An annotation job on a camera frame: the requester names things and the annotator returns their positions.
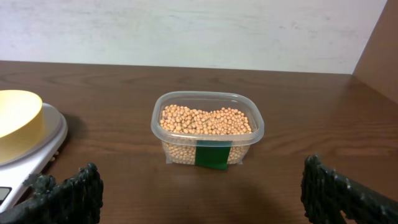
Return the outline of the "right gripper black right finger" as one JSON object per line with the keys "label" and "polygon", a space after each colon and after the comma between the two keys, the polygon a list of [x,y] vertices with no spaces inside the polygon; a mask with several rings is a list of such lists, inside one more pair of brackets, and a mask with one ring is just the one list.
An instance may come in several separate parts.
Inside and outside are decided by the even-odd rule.
{"label": "right gripper black right finger", "polygon": [[310,223],[397,224],[397,202],[324,166],[317,155],[304,162],[301,202]]}

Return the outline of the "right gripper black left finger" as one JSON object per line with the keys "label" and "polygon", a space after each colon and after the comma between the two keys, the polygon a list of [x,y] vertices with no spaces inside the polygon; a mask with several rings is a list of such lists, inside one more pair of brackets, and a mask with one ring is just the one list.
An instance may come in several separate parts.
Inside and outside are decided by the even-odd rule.
{"label": "right gripper black left finger", "polygon": [[1,224],[99,223],[104,183],[94,163],[57,183],[52,175],[31,174],[23,182],[33,189],[26,201],[1,213]]}

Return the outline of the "yellow bowl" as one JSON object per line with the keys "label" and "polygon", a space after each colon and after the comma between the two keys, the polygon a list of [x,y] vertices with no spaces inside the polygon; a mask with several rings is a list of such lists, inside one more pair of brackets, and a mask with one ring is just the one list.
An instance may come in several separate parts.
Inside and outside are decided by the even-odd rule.
{"label": "yellow bowl", "polygon": [[39,95],[1,91],[1,164],[29,152],[44,137],[44,109]]}

